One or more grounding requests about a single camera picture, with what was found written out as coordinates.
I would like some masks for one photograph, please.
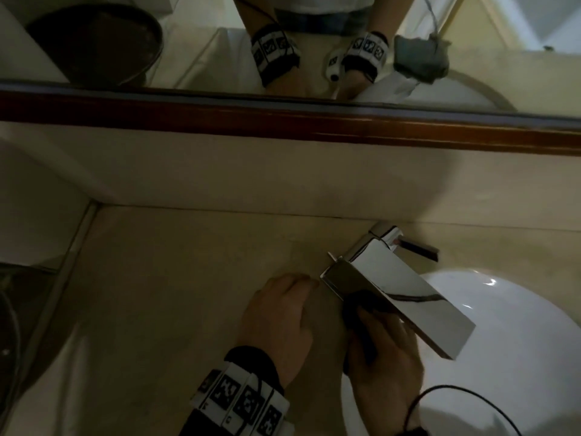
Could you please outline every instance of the mirror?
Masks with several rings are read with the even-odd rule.
[[[0,79],[580,117],[581,0],[0,0]]]

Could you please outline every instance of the denim shorts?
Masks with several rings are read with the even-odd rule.
[[[310,15],[276,9],[277,20],[289,32],[355,36],[366,30],[371,6],[353,12]]]

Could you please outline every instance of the mirror frame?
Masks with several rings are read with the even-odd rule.
[[[581,120],[163,89],[0,82],[0,121],[581,156]]]

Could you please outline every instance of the white sink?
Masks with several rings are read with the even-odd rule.
[[[475,271],[424,278],[475,324],[456,361],[438,357],[420,342],[423,389],[453,384],[495,403],[526,436],[573,436],[581,428],[581,329],[547,300],[501,278]],[[349,378],[341,383],[349,436],[367,436]],[[432,436],[514,434],[480,399],[438,390],[421,402]]]

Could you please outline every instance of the white shirt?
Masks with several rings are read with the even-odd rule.
[[[272,6],[298,14],[353,12],[372,6],[375,0],[271,0]]]

